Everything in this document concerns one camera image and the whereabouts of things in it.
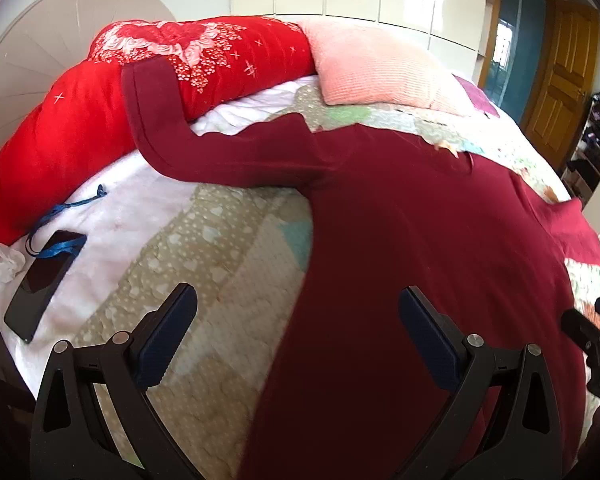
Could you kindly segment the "dark red sweater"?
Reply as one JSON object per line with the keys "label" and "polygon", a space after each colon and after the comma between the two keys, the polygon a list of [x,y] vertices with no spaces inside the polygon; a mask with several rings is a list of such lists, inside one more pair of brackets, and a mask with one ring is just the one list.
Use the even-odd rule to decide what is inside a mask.
{"label": "dark red sweater", "polygon": [[559,326],[574,304],[566,261],[600,266],[577,200],[550,204],[513,171],[453,156],[419,136],[364,125],[312,132],[302,116],[236,136],[190,130],[172,84],[133,107],[133,138],[167,177],[236,188],[295,188],[310,202],[306,279],[250,428],[243,479],[385,479],[445,402],[399,318],[419,288],[466,333],[538,344],[577,455],[584,359]]}

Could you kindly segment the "black smartphone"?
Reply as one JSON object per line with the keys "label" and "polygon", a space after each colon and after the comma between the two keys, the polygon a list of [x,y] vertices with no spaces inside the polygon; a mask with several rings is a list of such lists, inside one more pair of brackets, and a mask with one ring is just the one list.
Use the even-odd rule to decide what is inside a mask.
{"label": "black smartphone", "polygon": [[26,344],[34,339],[53,294],[86,240],[82,233],[56,231],[34,255],[4,315],[6,326]]}

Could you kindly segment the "white crumpled tissue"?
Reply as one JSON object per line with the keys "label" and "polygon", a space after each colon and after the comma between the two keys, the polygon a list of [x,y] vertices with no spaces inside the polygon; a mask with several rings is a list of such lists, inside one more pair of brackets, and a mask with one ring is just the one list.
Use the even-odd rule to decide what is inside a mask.
{"label": "white crumpled tissue", "polygon": [[23,270],[26,262],[22,252],[0,243],[0,284],[12,282]]}

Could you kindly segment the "cluttered shelf rack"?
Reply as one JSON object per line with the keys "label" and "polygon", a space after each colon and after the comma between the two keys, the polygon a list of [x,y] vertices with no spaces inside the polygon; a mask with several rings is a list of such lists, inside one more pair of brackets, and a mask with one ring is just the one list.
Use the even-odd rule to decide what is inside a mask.
{"label": "cluttered shelf rack", "polygon": [[562,173],[562,184],[583,205],[600,184],[600,92],[591,98],[580,138]]}

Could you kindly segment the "white blanket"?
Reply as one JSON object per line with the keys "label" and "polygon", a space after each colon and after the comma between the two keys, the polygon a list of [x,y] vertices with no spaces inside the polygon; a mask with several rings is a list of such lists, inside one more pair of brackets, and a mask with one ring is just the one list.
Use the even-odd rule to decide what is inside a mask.
{"label": "white blanket", "polygon": [[163,177],[141,154],[122,157],[86,182],[79,205],[34,236],[58,230],[87,236],[53,294],[34,339],[4,328],[24,383],[40,388],[55,342],[100,344],[159,307],[172,288],[192,284],[198,312],[161,383],[195,386],[222,373],[259,392],[308,268],[309,204],[283,188],[223,188]]}

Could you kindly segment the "patchwork quilted bedspread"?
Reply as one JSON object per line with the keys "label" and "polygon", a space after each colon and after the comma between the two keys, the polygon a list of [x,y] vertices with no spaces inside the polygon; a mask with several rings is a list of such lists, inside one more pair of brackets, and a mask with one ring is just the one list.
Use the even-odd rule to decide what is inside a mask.
{"label": "patchwork quilted bedspread", "polygon": [[600,241],[505,114],[391,105],[291,106],[183,136],[140,160],[190,196],[76,336],[129,330],[181,283],[198,310],[148,398],[208,479],[385,479],[448,394],[399,316],[417,286],[464,333],[544,353],[576,457],[596,401],[559,319],[600,298]]}

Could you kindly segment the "wooden door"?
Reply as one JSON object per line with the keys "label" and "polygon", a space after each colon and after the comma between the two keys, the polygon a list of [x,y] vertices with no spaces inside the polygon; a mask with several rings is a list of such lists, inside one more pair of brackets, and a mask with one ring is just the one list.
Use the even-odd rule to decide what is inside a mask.
{"label": "wooden door", "polygon": [[579,139],[591,95],[600,43],[600,14],[592,6],[557,1],[543,70],[522,131],[556,171],[564,168]]}

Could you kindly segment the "purple cloth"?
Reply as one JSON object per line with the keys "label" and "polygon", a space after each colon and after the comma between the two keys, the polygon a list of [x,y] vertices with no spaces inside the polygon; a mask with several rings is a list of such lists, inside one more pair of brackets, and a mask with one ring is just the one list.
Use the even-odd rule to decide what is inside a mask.
{"label": "purple cloth", "polygon": [[500,117],[500,114],[498,114],[498,110],[493,103],[473,82],[457,75],[455,75],[455,79],[462,86],[468,96],[468,99],[470,99],[470,102],[476,110],[494,117]]}

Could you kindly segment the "red floral quilt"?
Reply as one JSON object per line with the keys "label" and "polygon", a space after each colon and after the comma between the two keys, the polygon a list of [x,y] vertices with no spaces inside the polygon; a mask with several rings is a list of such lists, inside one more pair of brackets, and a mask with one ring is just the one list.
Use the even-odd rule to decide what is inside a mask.
{"label": "red floral quilt", "polygon": [[314,73],[309,40],[267,16],[131,20],[106,26],[0,148],[0,243],[32,231],[53,206],[134,151],[133,107],[171,81],[193,122],[216,106]]}

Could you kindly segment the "pink textured pillow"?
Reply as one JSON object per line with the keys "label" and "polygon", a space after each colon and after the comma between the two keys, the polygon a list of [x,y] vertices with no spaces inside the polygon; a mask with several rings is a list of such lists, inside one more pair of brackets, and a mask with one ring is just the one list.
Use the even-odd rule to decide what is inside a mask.
{"label": "pink textured pillow", "polygon": [[451,71],[400,30],[316,18],[299,23],[328,105],[389,103],[470,116],[474,106]]}

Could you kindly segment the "beige round headboard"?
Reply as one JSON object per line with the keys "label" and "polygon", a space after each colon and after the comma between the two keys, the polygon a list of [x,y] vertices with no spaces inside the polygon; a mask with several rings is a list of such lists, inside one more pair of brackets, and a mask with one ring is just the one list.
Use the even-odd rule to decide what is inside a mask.
{"label": "beige round headboard", "polygon": [[36,0],[0,37],[0,147],[109,23],[172,21],[161,0]]}

